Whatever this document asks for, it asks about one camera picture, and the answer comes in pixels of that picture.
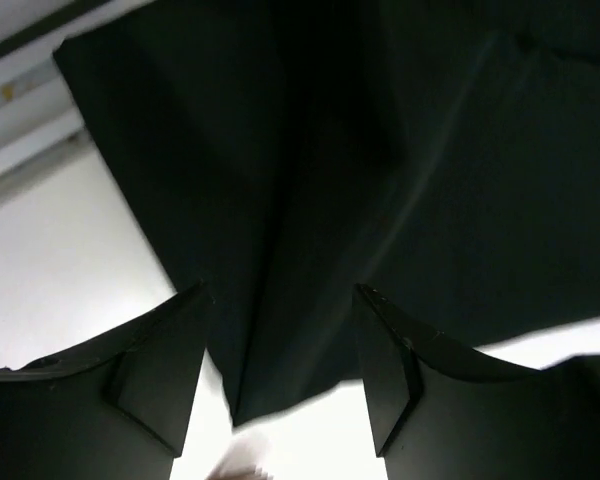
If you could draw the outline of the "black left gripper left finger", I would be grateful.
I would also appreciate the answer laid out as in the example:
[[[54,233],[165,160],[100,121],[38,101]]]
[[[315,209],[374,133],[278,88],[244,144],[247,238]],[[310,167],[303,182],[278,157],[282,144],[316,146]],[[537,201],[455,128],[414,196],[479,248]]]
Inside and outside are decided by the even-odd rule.
[[[0,480],[167,479],[205,349],[205,286],[19,370],[0,369]]]

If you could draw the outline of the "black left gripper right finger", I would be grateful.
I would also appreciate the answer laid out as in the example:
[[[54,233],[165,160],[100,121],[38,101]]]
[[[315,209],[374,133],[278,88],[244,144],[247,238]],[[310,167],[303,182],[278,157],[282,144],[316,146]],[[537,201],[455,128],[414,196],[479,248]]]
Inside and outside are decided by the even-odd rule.
[[[391,479],[600,479],[600,355],[509,363],[353,295],[378,457]]]

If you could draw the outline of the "black cloth placemat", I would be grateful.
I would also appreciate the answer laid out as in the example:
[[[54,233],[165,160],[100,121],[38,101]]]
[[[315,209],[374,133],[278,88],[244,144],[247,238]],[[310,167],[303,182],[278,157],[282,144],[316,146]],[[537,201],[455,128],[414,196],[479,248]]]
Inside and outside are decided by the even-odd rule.
[[[358,377],[357,283],[471,346],[600,316],[600,1],[155,1],[54,60],[237,425]]]

